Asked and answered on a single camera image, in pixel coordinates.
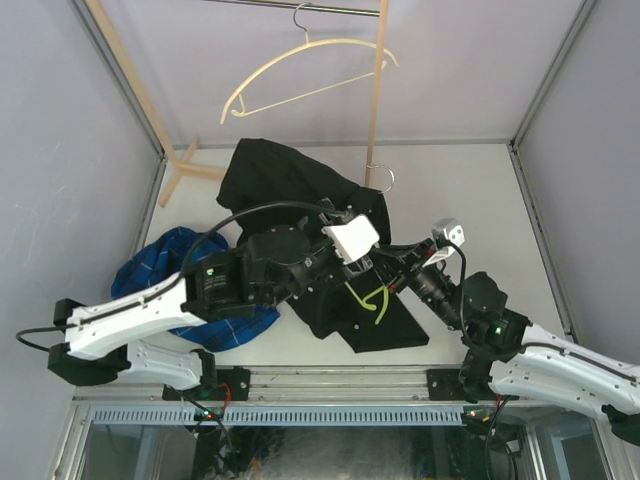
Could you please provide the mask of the black button shirt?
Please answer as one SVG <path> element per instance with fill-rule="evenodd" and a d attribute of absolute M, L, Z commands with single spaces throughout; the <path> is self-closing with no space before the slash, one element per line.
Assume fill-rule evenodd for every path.
<path fill-rule="evenodd" d="M 298 150 L 266 139 L 244 138 L 237 144 L 222 180 L 217 203 L 232 213 L 276 201 L 319 204 L 336 210 L 351 206 L 367 215 L 381 244 L 392 242 L 387 205 L 378 191 L 360 186 Z M 288 304 L 313 335 L 338 333 L 356 353 L 425 346 L 429 336 L 396 295 L 387 305 L 379 293 L 368 311 L 363 298 L 381 286 L 370 270 L 347 285 L 316 283 L 313 291 Z"/>

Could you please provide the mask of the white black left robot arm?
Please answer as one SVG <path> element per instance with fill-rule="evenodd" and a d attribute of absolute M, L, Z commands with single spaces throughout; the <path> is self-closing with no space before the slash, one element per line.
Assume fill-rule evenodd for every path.
<path fill-rule="evenodd" d="M 184 353 L 158 347 L 147 337 L 247 319 L 258 308 L 300 297 L 317 281 L 344 278 L 378 240 L 364 215 L 322 227 L 316 240 L 297 227 L 276 226 L 118 300 L 97 306 L 60 300 L 56 323 L 65 339 L 50 348 L 47 367 L 74 386 L 162 383 L 209 399 L 219 387 L 214 356 L 204 349 Z"/>

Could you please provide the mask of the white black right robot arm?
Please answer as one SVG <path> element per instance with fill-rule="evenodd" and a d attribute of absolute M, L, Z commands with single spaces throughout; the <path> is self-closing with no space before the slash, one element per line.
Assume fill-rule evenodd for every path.
<path fill-rule="evenodd" d="M 551 333 L 508 308 L 508 296 L 484 271 L 453 282 L 440 250 L 451 242 L 375 247 L 370 254 L 394 293 L 412 291 L 467 352 L 458 381 L 465 399 L 500 396 L 543 401 L 607 421 L 619 439 L 639 443 L 639 368 Z"/>

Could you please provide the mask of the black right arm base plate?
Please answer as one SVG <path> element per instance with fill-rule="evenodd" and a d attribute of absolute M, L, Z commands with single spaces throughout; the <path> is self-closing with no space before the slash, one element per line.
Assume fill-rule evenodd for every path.
<path fill-rule="evenodd" d="M 496 400 L 487 387 L 465 387 L 459 378 L 459 368 L 431 368 L 426 371 L 429 399 L 432 401 L 466 401 L 478 403 Z"/>

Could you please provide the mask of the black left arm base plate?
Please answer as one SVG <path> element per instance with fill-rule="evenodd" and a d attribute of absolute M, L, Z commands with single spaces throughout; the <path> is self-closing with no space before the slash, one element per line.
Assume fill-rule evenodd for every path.
<path fill-rule="evenodd" d="M 205 376 L 203 385 L 196 385 L 187 395 L 196 401 L 224 401 L 228 394 L 231 400 L 246 401 L 250 391 L 251 371 L 242 367 L 223 367 L 215 372 L 215 383 Z"/>

